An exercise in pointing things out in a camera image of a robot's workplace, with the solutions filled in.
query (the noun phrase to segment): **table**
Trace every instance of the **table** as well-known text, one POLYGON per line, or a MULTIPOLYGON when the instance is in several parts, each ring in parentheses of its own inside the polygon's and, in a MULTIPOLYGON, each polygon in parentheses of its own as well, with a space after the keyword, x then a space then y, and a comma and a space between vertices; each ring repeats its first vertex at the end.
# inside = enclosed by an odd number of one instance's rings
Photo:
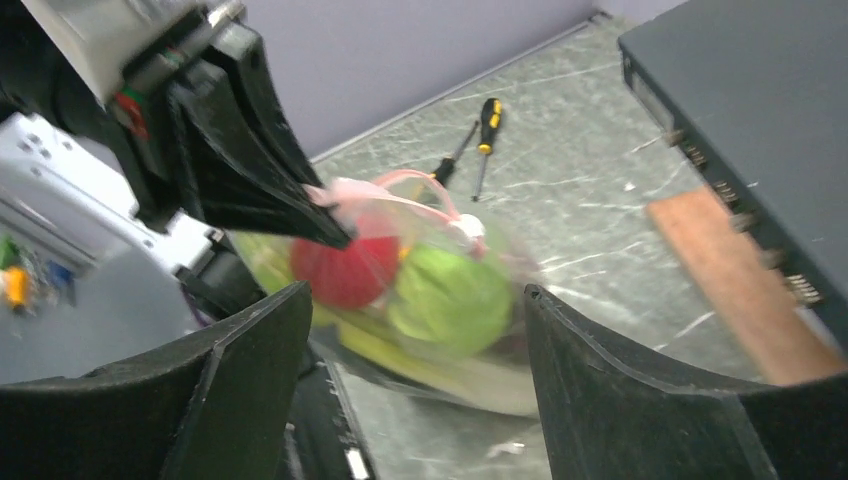
MULTIPOLYGON (((325 179, 429 171, 498 96, 505 123, 481 204, 524 232, 547 288, 669 356, 760 379, 643 211, 701 183, 623 85, 615 42, 626 28, 596 19, 336 152, 318 171, 325 179)), ((471 151, 461 160, 454 195, 470 197, 476 161, 471 151)), ((537 422, 410 399, 349 375, 345 384, 382 478, 550 478, 537 422)))

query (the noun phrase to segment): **yellow object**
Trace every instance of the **yellow object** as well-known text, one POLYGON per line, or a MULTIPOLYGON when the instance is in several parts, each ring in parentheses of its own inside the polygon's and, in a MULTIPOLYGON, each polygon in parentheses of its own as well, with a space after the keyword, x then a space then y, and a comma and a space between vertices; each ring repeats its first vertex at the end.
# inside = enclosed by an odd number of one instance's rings
POLYGON ((24 309, 29 303, 29 274, 20 267, 3 272, 6 302, 13 310, 24 309))

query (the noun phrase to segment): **transparent plastic bag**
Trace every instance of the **transparent plastic bag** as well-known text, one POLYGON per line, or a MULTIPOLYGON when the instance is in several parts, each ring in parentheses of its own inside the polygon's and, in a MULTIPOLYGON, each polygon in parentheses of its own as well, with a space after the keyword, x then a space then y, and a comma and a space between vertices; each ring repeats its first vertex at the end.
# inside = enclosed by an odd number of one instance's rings
POLYGON ((311 338, 325 358, 407 394, 536 415, 521 301, 540 269, 521 242, 485 215, 460 213, 414 170, 307 189, 355 231, 347 249, 231 239, 269 293, 310 282, 311 338))

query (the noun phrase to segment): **wooden board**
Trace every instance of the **wooden board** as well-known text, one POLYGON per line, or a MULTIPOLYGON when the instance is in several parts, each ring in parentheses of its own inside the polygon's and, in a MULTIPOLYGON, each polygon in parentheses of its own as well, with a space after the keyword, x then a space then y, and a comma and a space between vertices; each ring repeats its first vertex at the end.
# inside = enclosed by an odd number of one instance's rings
POLYGON ((846 369, 796 313, 795 299, 759 249, 734 232, 706 187, 651 203, 648 215, 766 379, 801 383, 846 369))

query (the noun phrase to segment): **marble surface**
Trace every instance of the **marble surface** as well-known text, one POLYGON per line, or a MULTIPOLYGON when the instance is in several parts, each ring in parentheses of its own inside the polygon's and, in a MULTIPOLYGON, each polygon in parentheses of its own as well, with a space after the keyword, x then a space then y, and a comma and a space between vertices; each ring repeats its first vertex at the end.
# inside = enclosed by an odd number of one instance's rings
MULTIPOLYGON (((691 190, 697 175, 621 81, 619 21, 573 36, 459 91, 318 164, 324 178, 429 171, 459 142, 483 101, 505 120, 482 206, 513 222, 548 288, 590 318, 700 367, 758 378, 644 213, 691 190)), ((451 190, 470 197, 478 159, 451 190)), ((541 428, 345 379, 382 478, 550 478, 541 428)))

